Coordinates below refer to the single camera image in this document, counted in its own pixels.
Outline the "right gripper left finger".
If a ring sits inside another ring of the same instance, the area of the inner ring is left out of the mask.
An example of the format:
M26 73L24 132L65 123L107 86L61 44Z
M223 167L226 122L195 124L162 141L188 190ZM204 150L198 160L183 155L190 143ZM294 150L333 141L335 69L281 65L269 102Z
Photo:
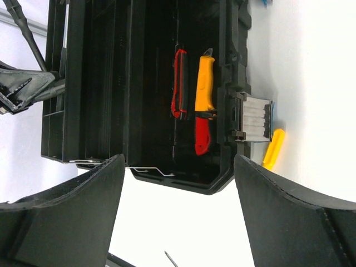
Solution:
M105 266L125 159L13 203L1 203L2 266Z

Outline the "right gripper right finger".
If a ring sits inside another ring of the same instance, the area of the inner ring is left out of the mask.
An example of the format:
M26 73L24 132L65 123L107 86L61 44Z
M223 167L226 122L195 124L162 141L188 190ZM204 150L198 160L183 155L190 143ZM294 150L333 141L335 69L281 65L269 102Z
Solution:
M279 176L249 158L234 175L255 266L355 266L355 203Z

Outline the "yellow utility knife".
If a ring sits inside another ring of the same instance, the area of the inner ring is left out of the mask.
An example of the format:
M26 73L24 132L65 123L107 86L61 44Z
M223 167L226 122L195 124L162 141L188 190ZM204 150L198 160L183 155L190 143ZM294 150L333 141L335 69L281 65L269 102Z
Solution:
M195 97L195 112L207 112L214 109L212 103L212 89L214 85L213 66L215 59L213 49L208 48L199 60L197 86Z

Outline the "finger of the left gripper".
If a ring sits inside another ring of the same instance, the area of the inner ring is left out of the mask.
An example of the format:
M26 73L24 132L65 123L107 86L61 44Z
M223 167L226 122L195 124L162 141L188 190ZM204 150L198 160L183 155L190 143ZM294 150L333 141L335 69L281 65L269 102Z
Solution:
M15 115L65 92L57 72L21 70L1 62L1 114Z

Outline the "black plastic toolbox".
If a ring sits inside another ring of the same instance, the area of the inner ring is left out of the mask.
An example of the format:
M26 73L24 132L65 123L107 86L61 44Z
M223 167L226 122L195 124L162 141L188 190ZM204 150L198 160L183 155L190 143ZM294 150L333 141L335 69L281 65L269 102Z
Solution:
M212 195L236 155L270 142L273 102L247 78L248 1L50 1L46 66L66 80L45 100L41 156L92 169L122 154L135 178ZM171 113L174 58L188 55L186 120ZM199 60L212 48L211 150L195 153Z

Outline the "red black handled tool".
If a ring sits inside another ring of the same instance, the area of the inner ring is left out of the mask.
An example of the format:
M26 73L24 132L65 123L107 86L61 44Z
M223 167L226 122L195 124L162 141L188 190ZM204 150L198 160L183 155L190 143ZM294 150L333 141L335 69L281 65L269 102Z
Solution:
M186 120L189 105L189 72L187 52L179 48L174 58L174 86L171 113L174 118Z

